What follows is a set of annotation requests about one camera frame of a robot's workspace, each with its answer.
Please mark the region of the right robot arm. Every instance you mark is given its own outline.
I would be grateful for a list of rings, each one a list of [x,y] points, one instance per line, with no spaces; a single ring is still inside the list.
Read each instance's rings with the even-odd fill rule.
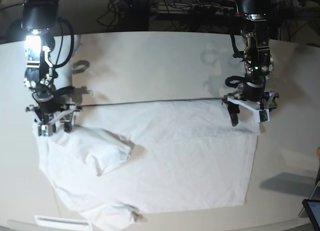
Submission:
[[[21,27],[27,31],[24,51],[27,58],[24,86],[31,92],[37,105],[29,105],[25,110],[32,112],[37,123],[39,136],[49,137],[56,132],[56,123],[63,125],[66,133],[72,131],[74,112],[80,108],[69,104],[66,97],[74,93],[74,86],[57,89],[57,69],[64,67],[71,59],[75,47],[73,26],[58,17],[59,0],[23,0]],[[65,24],[69,29],[69,53],[62,63],[53,63],[51,53],[55,49],[55,39],[50,29],[57,24]]]

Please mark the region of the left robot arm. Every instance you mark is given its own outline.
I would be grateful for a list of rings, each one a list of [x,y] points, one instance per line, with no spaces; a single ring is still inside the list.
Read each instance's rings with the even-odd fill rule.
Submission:
[[[277,92],[266,91],[267,80],[274,70],[268,24],[271,0],[235,0],[235,4],[243,20],[240,34],[246,40],[245,49],[238,49],[233,33],[230,38],[233,56],[244,63],[245,74],[225,80],[225,85],[235,92],[222,99],[234,127],[239,123],[240,107],[250,110],[257,123],[270,121],[270,112],[278,107],[276,100],[279,98]]]

